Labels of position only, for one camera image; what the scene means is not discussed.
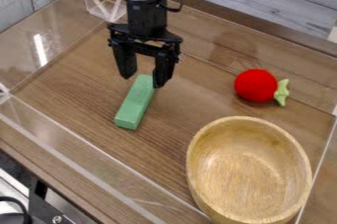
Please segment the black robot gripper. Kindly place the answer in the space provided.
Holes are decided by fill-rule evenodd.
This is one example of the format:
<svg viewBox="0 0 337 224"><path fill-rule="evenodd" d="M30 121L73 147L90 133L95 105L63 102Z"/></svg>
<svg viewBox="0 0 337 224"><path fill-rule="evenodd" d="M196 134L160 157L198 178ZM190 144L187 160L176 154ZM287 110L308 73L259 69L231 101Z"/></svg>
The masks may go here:
<svg viewBox="0 0 337 224"><path fill-rule="evenodd" d="M179 62L183 39L168 30L168 12L179 12L182 7L168 6L168 0L126 0L126 24L109 25L110 46L114 49L121 75L130 79L138 72L137 54L156 58L154 86L162 88L172 78Z"/></svg>

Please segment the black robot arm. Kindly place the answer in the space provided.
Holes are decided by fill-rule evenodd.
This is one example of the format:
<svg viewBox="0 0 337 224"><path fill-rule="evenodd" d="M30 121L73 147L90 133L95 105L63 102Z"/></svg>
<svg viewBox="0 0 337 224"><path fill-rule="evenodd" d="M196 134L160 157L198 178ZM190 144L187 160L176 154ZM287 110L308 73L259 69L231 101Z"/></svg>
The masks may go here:
<svg viewBox="0 0 337 224"><path fill-rule="evenodd" d="M154 88L162 88L172 78L179 63L183 38L168 30L168 12L180 12L182 5L172 8L168 0L126 0L127 24L109 25L109 45L113 47L121 75L130 79L138 72L138 54L156 61Z"/></svg>

